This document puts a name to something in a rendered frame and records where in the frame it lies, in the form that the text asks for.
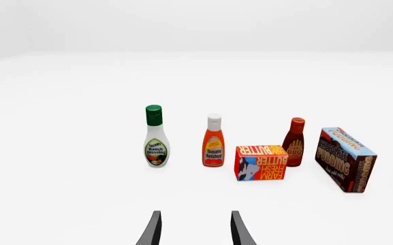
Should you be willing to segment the brown chocolate pudding box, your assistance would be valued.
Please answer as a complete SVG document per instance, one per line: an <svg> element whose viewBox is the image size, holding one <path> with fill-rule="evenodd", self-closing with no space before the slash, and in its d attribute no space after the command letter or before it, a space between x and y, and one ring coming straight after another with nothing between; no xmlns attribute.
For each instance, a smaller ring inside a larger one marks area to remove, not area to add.
<svg viewBox="0 0 393 245"><path fill-rule="evenodd" d="M346 193L363 193L377 154L338 127L322 128L315 160Z"/></svg>

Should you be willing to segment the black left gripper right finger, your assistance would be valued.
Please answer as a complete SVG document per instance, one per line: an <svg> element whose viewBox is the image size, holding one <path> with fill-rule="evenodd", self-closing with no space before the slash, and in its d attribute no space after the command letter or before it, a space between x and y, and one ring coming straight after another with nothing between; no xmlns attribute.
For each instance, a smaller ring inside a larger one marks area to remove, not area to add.
<svg viewBox="0 0 393 245"><path fill-rule="evenodd" d="M239 211L232 211L230 228L233 245L257 245L248 232Z"/></svg>

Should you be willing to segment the white ranch dressing bottle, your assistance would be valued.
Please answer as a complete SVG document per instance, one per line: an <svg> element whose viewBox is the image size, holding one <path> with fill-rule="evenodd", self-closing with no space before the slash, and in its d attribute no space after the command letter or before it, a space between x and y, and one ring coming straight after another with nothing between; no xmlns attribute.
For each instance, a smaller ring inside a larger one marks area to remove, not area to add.
<svg viewBox="0 0 393 245"><path fill-rule="evenodd" d="M160 105L146 107L147 134L144 141L144 156L151 167L163 167L170 156L170 144L163 129Z"/></svg>

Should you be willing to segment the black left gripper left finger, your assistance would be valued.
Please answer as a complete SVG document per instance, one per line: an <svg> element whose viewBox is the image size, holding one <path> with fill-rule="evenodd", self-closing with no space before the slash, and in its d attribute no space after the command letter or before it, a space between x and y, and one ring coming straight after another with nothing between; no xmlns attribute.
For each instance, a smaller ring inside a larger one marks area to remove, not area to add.
<svg viewBox="0 0 393 245"><path fill-rule="evenodd" d="M161 228L161 212L159 210L155 210L136 245L159 245Z"/></svg>

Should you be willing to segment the red butter box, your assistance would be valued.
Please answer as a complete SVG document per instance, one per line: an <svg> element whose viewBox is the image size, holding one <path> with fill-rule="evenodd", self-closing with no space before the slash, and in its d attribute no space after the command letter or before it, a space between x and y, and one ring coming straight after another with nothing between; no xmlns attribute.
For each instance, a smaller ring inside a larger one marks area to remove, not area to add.
<svg viewBox="0 0 393 245"><path fill-rule="evenodd" d="M282 146L237 146L234 173L237 181L282 180L288 154Z"/></svg>

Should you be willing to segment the red tomato ketchup bottle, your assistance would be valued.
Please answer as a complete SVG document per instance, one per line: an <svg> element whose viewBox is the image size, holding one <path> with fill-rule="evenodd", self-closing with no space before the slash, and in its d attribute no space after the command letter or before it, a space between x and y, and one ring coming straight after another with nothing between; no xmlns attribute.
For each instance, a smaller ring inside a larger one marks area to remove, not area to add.
<svg viewBox="0 0 393 245"><path fill-rule="evenodd" d="M209 114L202 144L202 164L206 167L221 167L224 158L225 143L221 130L221 115Z"/></svg>

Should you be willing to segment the brown BBQ sauce bottle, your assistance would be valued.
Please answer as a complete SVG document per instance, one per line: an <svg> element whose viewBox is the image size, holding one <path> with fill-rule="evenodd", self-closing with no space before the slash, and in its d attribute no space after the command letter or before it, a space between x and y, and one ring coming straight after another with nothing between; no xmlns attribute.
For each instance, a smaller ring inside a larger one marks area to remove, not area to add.
<svg viewBox="0 0 393 245"><path fill-rule="evenodd" d="M289 132L283 141L283 149L288 154L287 166L298 167L302 162L304 152L303 118L292 118Z"/></svg>

